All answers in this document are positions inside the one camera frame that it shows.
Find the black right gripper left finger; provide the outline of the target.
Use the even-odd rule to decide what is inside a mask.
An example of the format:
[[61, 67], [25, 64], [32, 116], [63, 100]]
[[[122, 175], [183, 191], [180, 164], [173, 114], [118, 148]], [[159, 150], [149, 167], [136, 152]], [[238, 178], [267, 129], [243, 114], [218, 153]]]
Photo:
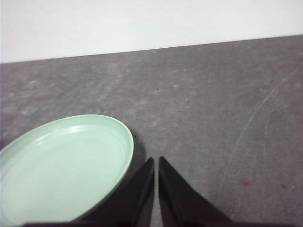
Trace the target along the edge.
[[92, 227], [149, 227], [154, 198], [154, 159], [82, 220]]

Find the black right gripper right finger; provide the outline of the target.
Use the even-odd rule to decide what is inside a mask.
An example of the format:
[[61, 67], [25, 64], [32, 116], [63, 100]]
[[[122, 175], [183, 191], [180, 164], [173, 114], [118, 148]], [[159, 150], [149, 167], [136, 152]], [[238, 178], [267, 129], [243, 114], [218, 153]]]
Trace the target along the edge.
[[159, 158], [159, 200], [165, 227], [225, 227], [234, 222], [196, 192], [165, 157]]

